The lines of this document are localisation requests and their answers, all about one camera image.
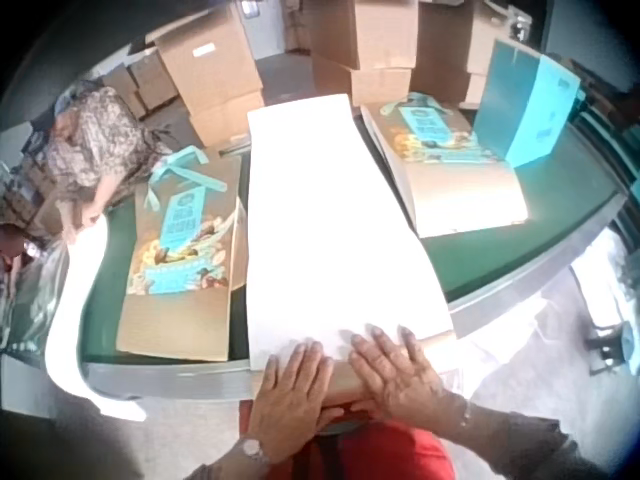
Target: person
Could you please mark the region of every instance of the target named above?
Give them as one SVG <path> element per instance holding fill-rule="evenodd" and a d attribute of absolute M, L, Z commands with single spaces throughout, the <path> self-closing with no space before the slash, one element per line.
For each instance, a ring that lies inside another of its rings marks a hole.
<path fill-rule="evenodd" d="M 379 421 L 342 434 L 330 459 L 339 468 L 325 461 L 323 468 L 331 474 L 318 476 L 314 468 L 313 478 L 454 478 L 451 461 L 433 435 L 472 450 L 506 478 L 607 478 L 579 455 L 558 421 L 490 410 L 446 390 L 413 333 L 403 329 L 402 334 L 408 355 L 377 328 L 373 341 L 353 337 L 349 363 L 371 398 L 350 410 L 366 411 Z M 270 358 L 246 434 L 187 480 L 272 478 L 277 464 L 345 413 L 321 408 L 331 373 L 332 361 L 318 343 L 299 345 L 282 373 Z"/>
<path fill-rule="evenodd" d="M 59 185 L 63 237 L 74 242 L 75 212 L 92 225 L 104 209 L 133 193 L 171 153 L 138 122 L 111 87 L 72 89 L 54 107 L 47 161 Z"/>
<path fill-rule="evenodd" d="M 9 274 L 9 298 L 16 295 L 18 274 L 42 252 L 39 241 L 13 223 L 0 224 L 0 258 Z"/>

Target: concrete floor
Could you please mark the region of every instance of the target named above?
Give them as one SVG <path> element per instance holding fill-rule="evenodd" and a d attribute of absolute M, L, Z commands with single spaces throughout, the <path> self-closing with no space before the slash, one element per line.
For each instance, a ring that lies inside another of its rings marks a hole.
<path fill-rule="evenodd" d="M 268 104 L 315 94 L 306 57 L 270 57 L 258 61 L 258 68 Z M 146 123 L 167 127 L 184 146 L 197 143 L 187 115 L 176 101 Z M 543 295 L 550 301 L 537 317 L 544 339 L 534 333 L 508 365 L 484 380 L 473 400 L 499 410 L 559 418 L 588 458 L 611 469 L 640 429 L 638 379 L 624 372 L 589 377 L 590 358 L 582 341 L 590 319 L 568 270 Z M 149 418 L 136 424 L 102 417 L 88 402 L 49 388 L 50 414 L 64 445 L 61 456 L 85 468 L 78 477 L 64 477 L 71 480 L 182 478 L 199 464 L 214 461 L 237 438 L 236 403 L 145 399 Z M 494 477 L 473 453 L 455 445 L 447 448 L 458 478 Z"/>

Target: turquoise ribbon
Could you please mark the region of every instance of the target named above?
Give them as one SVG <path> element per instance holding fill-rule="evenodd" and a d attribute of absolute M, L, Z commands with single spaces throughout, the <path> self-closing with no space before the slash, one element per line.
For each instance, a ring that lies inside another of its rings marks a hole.
<path fill-rule="evenodd" d="M 154 183 L 158 183 L 162 176 L 167 172 L 179 175 L 190 182 L 197 183 L 198 185 L 202 185 L 203 187 L 206 187 L 210 190 L 215 190 L 216 192 L 227 191 L 227 184 L 225 182 L 212 177 L 207 177 L 206 175 L 202 175 L 201 173 L 194 172 L 193 170 L 189 170 L 188 168 L 180 166 L 187 163 L 187 161 L 191 160 L 193 157 L 195 157 L 195 159 L 201 165 L 209 163 L 209 159 L 204 154 L 204 152 L 199 148 L 194 147 L 193 145 L 183 148 L 179 152 L 172 153 L 171 155 L 165 157 L 166 163 L 162 167 L 154 170 L 151 178 L 149 179 L 147 197 L 144 200 L 145 208 L 150 207 L 154 212 L 160 210 L 160 200 L 158 200 L 158 196 L 153 191 L 153 188 L 151 188 L 151 186 Z"/>

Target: kraft paper bag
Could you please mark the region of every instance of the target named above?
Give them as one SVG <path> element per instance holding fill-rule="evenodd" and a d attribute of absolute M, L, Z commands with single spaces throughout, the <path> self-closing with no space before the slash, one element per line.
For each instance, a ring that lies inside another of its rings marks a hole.
<path fill-rule="evenodd" d="M 233 250 L 242 244 L 236 239 L 240 166 L 238 157 L 187 147 L 137 188 L 137 241 L 118 350 L 227 360 L 231 286 L 239 283 Z"/>

